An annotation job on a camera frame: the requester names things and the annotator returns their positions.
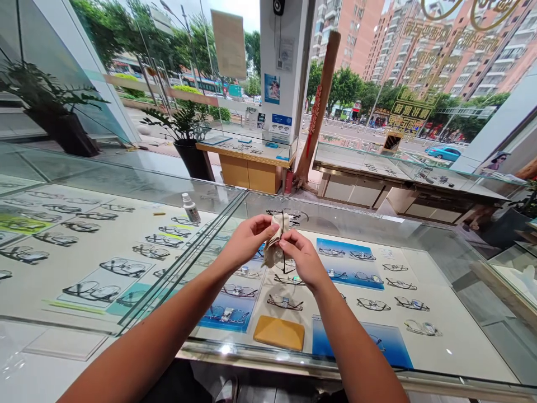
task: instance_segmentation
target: shoe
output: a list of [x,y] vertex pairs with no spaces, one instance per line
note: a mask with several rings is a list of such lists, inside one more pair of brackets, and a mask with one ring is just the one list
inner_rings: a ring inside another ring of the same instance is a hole
[[236,376],[224,382],[222,390],[218,393],[215,403],[236,403],[239,395],[239,380]]

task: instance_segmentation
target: hand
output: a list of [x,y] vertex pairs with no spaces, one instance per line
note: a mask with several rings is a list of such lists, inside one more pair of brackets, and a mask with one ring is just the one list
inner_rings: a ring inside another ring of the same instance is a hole
[[245,264],[280,228],[278,224],[271,225],[271,222],[272,217],[267,214],[244,220],[233,232],[218,260],[233,270]]
[[298,275],[313,293],[326,282],[331,283],[315,247],[296,230],[284,232],[280,248],[294,259]]

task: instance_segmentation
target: spray bottle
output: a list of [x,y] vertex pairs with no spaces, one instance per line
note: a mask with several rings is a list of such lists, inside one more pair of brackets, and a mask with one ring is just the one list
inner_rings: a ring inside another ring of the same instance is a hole
[[183,193],[183,207],[189,220],[196,224],[201,222],[200,213],[197,212],[196,203],[192,201],[188,193]]

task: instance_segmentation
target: potted plant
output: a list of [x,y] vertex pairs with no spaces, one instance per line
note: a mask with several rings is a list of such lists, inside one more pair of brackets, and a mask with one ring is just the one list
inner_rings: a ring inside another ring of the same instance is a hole
[[140,122],[166,130],[164,137],[173,139],[173,145],[185,162],[190,176],[214,182],[207,153],[196,148],[196,143],[205,140],[205,135],[211,130],[207,122],[207,106],[183,100],[181,109],[171,119],[155,108],[144,109],[144,112],[156,121],[146,117]]
[[43,128],[68,154],[93,157],[99,154],[74,113],[77,105],[92,105],[108,101],[91,94],[92,86],[62,86],[51,74],[26,62],[6,61],[0,76],[0,91],[18,96],[24,104],[24,113]]
[[515,231],[527,229],[527,223],[537,218],[537,180],[527,181],[527,191],[530,195],[521,201],[512,201],[510,208],[481,234],[481,239],[491,246],[507,249],[515,241],[524,239]]

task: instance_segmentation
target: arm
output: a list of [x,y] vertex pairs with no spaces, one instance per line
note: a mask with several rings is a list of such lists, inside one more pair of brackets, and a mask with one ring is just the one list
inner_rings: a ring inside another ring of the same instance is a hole
[[312,243],[292,229],[282,235],[280,247],[295,260],[317,301],[349,402],[408,403],[399,379],[341,298]]
[[226,280],[277,229],[269,215],[243,221],[213,264],[108,347],[58,402],[139,401],[171,364]]

